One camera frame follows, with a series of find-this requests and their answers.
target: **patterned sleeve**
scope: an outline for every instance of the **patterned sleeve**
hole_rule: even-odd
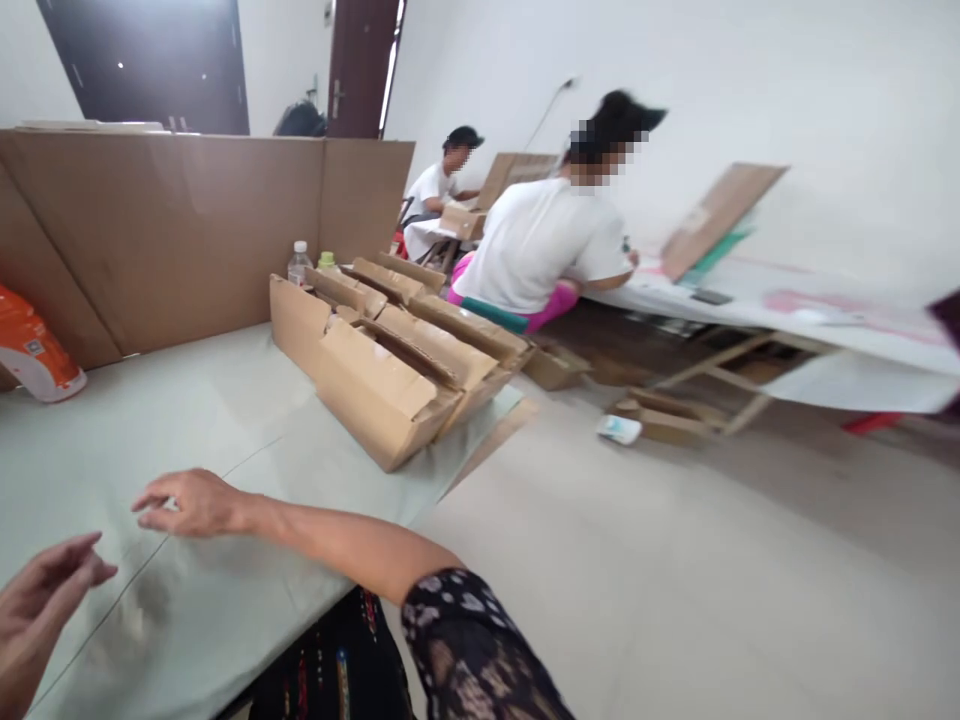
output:
[[[451,569],[423,578],[402,615],[429,720],[572,720],[546,669],[473,573]]]

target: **pink pants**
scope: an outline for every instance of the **pink pants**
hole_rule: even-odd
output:
[[[463,298],[453,291],[453,286],[457,282],[457,278],[466,272],[467,266],[470,265],[473,257],[474,254],[469,253],[466,257],[462,258],[460,262],[457,263],[457,266],[453,269],[453,279],[450,281],[450,290],[447,292],[447,301],[453,303],[454,305],[460,305],[463,302]],[[573,306],[577,304],[577,300],[579,299],[580,296],[572,287],[560,283],[553,289],[553,295],[550,296],[550,300],[547,301],[547,306],[543,310],[530,315],[524,315],[523,313],[515,314],[530,320],[530,324],[527,325],[527,334],[529,335],[537,332],[537,330],[542,328],[551,320],[554,320],[555,318],[558,318],[561,315],[573,310]]]

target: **white wall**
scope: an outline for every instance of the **white wall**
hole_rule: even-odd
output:
[[[0,2],[0,127],[22,120],[83,120],[34,0]]]
[[[741,254],[927,301],[960,286],[958,37],[953,0],[413,0],[386,136],[417,141],[415,176],[475,125],[479,183],[567,77],[531,151],[624,87],[670,109],[611,188],[636,244],[729,162],[788,163]]]
[[[327,105],[332,27],[326,0],[239,0],[252,135],[270,135],[284,108],[319,76]],[[22,120],[82,120],[36,0],[0,2],[0,127]]]
[[[284,109],[306,97],[318,76],[317,108],[325,112],[333,26],[326,0],[239,0],[250,134],[272,135]]]

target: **electrical cord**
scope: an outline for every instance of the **electrical cord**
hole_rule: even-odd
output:
[[[527,148],[530,147],[530,144],[537,137],[537,133],[540,132],[540,128],[543,127],[543,124],[547,121],[547,118],[550,116],[550,111],[553,110],[553,106],[556,104],[557,98],[560,97],[560,93],[562,93],[564,90],[569,90],[570,88],[572,88],[573,83],[574,83],[573,79],[567,80],[565,83],[563,83],[563,85],[561,85],[554,91],[553,97],[550,98],[550,102],[547,104],[547,109],[543,111],[543,116],[541,116],[540,122],[537,123],[537,127],[536,129],[534,129],[533,134],[530,136],[530,139],[527,140],[527,144],[523,146],[523,152],[527,151]]]

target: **small white container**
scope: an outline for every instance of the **small white container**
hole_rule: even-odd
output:
[[[633,445],[640,437],[642,430],[643,423],[639,420],[630,420],[616,415],[604,415],[597,425],[597,433],[601,437],[621,445]]]

